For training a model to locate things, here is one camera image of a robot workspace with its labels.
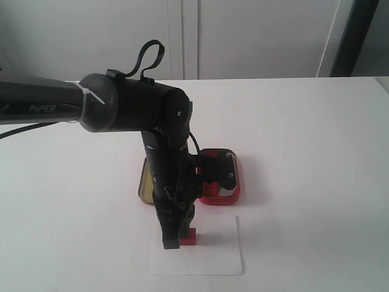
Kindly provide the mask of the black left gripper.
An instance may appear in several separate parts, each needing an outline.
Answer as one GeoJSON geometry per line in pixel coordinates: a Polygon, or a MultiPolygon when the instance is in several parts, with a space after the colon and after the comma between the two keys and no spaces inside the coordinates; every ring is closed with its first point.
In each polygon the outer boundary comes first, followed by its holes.
{"type": "Polygon", "coordinates": [[[195,216],[195,201],[201,196],[198,174],[183,170],[176,176],[151,172],[153,200],[162,231],[164,249],[179,249],[179,239],[190,236],[195,216]]]}

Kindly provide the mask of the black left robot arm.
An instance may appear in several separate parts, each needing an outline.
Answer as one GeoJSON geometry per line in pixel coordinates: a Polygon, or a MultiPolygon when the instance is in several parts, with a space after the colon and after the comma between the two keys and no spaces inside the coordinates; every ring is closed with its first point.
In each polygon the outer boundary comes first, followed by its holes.
{"type": "Polygon", "coordinates": [[[183,90],[147,80],[89,74],[79,82],[1,75],[1,123],[27,130],[78,122],[92,133],[142,136],[165,249],[180,247],[198,195],[188,151],[193,105],[183,90]]]}

